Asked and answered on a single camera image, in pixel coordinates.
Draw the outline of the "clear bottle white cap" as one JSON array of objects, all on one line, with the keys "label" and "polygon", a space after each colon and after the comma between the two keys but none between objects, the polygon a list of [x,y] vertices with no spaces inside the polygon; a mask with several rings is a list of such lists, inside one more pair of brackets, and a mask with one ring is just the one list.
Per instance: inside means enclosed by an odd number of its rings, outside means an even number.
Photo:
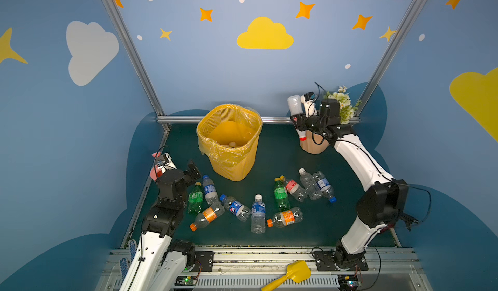
[{"label": "clear bottle white cap", "polygon": [[306,190],[309,198],[311,200],[318,200],[322,197],[322,192],[316,185],[314,177],[308,173],[304,168],[298,170],[300,175],[300,181],[303,188]]}]

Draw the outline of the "pepsi bottle blue cap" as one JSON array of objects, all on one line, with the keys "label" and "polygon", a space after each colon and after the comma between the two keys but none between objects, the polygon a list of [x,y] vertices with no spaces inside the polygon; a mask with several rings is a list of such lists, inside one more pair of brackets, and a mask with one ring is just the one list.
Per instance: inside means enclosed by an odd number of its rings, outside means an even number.
[{"label": "pepsi bottle blue cap", "polygon": [[241,222],[246,222],[250,217],[250,209],[248,206],[243,205],[240,201],[236,200],[233,196],[222,194],[220,201],[224,208],[236,216]]}]

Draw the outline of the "white bottle red cap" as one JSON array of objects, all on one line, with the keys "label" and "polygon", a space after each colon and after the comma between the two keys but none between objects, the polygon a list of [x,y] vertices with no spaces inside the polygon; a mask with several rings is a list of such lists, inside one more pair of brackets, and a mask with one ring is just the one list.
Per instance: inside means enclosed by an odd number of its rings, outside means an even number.
[{"label": "white bottle red cap", "polygon": [[[287,103],[289,106],[291,117],[294,117],[294,116],[299,115],[299,114],[303,114],[301,97],[299,95],[294,95],[294,96],[288,97]],[[305,131],[300,131],[299,129],[296,129],[296,132],[297,132],[301,142],[306,141],[307,137],[306,137]]]}]

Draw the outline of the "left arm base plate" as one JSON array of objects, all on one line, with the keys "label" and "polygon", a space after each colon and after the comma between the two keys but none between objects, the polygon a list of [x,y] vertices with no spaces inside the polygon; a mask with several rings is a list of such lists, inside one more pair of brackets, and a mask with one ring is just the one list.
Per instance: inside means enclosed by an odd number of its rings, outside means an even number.
[{"label": "left arm base plate", "polygon": [[214,252],[213,251],[196,251],[195,252],[195,262],[191,272],[212,272],[214,263]]}]

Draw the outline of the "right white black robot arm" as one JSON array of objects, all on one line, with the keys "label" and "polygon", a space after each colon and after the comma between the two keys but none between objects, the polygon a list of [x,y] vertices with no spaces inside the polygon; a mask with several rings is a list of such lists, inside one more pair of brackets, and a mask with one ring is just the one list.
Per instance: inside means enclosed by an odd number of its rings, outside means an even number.
[{"label": "right white black robot arm", "polygon": [[340,103],[335,99],[302,102],[298,95],[287,100],[290,120],[299,135],[309,131],[319,135],[341,154],[361,182],[364,194],[357,202],[357,217],[349,231],[336,244],[334,260],[341,270],[361,260],[372,239],[402,220],[406,226],[416,219],[404,213],[409,185],[385,171],[362,144],[349,124],[341,124]]}]

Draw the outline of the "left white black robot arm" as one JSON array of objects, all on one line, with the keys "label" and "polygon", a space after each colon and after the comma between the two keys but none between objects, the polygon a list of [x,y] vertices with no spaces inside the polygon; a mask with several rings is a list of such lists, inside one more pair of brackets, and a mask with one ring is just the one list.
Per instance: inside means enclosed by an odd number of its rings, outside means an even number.
[{"label": "left white black robot arm", "polygon": [[159,188],[158,198],[141,225],[137,251],[121,290],[172,290],[177,278],[195,262],[192,242],[173,239],[184,218],[188,188],[201,177],[196,164],[175,167],[168,154],[154,153],[150,177]]}]

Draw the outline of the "clear bottle blue cap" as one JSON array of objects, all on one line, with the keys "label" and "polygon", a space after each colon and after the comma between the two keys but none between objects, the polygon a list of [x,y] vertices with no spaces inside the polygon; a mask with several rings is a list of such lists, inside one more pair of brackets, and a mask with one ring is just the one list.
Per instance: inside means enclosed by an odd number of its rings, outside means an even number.
[{"label": "clear bottle blue cap", "polygon": [[337,201],[335,197],[334,188],[331,186],[328,179],[321,171],[317,171],[313,174],[313,178],[316,182],[317,187],[321,191],[322,195],[331,203],[335,203]]}]

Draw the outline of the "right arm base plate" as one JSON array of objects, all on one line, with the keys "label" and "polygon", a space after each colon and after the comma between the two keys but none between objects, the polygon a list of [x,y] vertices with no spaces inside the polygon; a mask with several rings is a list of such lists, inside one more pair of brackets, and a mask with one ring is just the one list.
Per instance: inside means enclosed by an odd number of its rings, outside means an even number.
[{"label": "right arm base plate", "polygon": [[352,260],[338,260],[335,258],[334,250],[314,250],[311,252],[312,257],[316,262],[316,267],[319,272],[328,271],[368,271],[369,267],[367,265],[366,259],[361,256],[358,258],[353,258]]}]

